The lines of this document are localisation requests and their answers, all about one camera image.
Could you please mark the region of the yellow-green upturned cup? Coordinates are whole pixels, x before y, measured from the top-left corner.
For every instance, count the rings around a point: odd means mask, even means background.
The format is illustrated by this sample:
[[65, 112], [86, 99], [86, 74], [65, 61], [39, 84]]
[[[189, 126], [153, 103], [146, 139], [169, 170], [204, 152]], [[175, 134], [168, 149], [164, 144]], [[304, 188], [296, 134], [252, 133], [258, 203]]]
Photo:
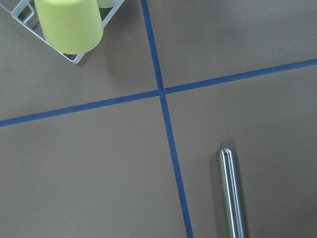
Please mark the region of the yellow-green upturned cup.
[[34, 1], [45, 40], [69, 55], [95, 48], [103, 36], [103, 24], [96, 0]]

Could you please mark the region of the steel muddler black tip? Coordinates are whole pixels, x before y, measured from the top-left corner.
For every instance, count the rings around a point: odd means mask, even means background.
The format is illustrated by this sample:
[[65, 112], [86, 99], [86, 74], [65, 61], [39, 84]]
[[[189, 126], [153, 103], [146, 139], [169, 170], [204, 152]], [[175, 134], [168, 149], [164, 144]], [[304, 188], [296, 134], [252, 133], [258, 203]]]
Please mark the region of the steel muddler black tip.
[[229, 238], [245, 238], [243, 214], [237, 176], [237, 166], [233, 151], [228, 147], [217, 151], [226, 228]]

